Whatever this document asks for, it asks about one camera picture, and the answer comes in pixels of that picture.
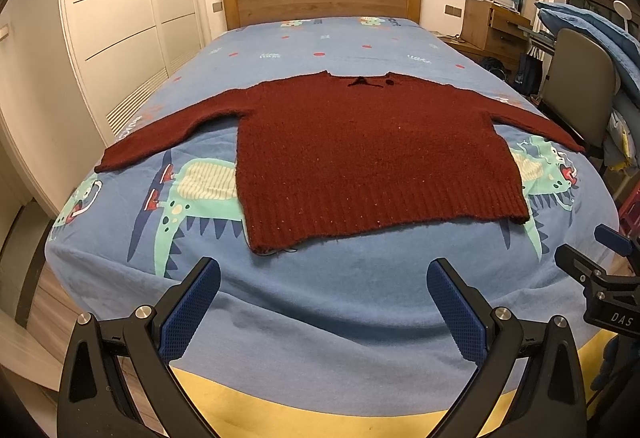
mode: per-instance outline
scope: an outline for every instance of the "wooden desk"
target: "wooden desk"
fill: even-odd
[[[448,46],[451,46],[457,52],[462,53],[463,55],[470,58],[474,62],[480,62],[480,60],[485,58],[486,56],[492,56],[493,58],[497,58],[498,60],[501,61],[501,63],[504,64],[504,69],[506,70],[506,73],[507,73],[507,81],[508,82],[513,81],[513,76],[515,75],[518,69],[518,65],[520,63],[519,60],[516,60],[515,58],[507,58],[498,53],[492,53],[492,52],[487,52],[485,50],[481,50],[477,46],[474,46],[470,42],[465,42],[462,39],[454,39],[453,37],[446,37],[446,36],[438,36],[438,38],[442,40],[445,44],[447,44]]]

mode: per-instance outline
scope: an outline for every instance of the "chair backrest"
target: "chair backrest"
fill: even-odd
[[[602,147],[618,72],[609,54],[588,37],[558,32],[542,101],[593,147]]]

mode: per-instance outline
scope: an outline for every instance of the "knitted sweater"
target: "knitted sweater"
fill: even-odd
[[[582,150],[548,119],[471,90],[322,72],[207,98],[109,147],[95,170],[127,167],[224,116],[240,118],[236,185],[257,253],[456,217],[524,223],[518,167],[492,121]]]

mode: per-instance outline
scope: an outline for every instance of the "blue textured pad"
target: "blue textured pad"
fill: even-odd
[[[462,357],[480,366],[486,358],[486,330],[440,263],[427,269],[427,288]]]
[[[162,325],[158,354],[165,363],[184,354],[219,286],[220,267],[211,259]]]
[[[631,255],[633,244],[624,235],[620,235],[613,228],[607,225],[598,225],[593,232],[593,236],[598,243],[612,249],[616,254],[623,257]]]

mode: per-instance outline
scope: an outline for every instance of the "mattress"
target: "mattress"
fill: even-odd
[[[119,138],[228,88],[319,71],[393,71],[536,111],[409,20],[330,18],[258,24],[215,39],[172,75]],[[581,359],[599,363],[606,335],[596,336],[583,322],[582,290],[553,259],[568,243],[610,263],[611,252],[595,242],[593,230],[600,223],[617,228],[618,217],[584,156],[496,125],[520,169],[532,213],[526,225],[457,219],[258,256],[246,244],[235,192],[237,125],[209,123],[170,151],[89,175],[46,244],[64,288],[98,319],[155,303],[202,256],[220,263],[220,292],[172,367],[223,436],[303,430],[307,436],[425,436],[475,368],[460,357],[426,288],[428,264],[439,257],[490,304],[521,319],[547,321],[561,313]],[[454,152],[450,164],[458,165]],[[184,201],[178,209],[176,198],[194,205],[200,198],[221,201],[198,217],[182,208]],[[518,361],[507,392],[523,367]]]

